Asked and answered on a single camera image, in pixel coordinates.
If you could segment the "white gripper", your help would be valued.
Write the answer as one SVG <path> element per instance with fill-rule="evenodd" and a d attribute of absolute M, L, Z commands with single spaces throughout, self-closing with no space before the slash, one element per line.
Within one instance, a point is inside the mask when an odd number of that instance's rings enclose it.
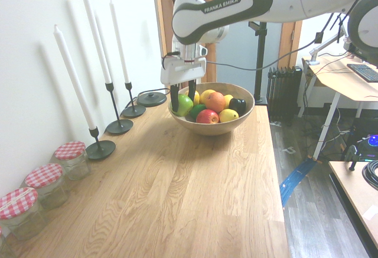
<path fill-rule="evenodd" d="M 174 114 L 177 114 L 179 108 L 179 83 L 188 81 L 188 96 L 191 100 L 194 100 L 196 79 L 204 77 L 206 62 L 205 57 L 196 58 L 192 64 L 175 57 L 169 57 L 164 60 L 160 80 L 162 84 L 170 86 L 171 106 Z"/>

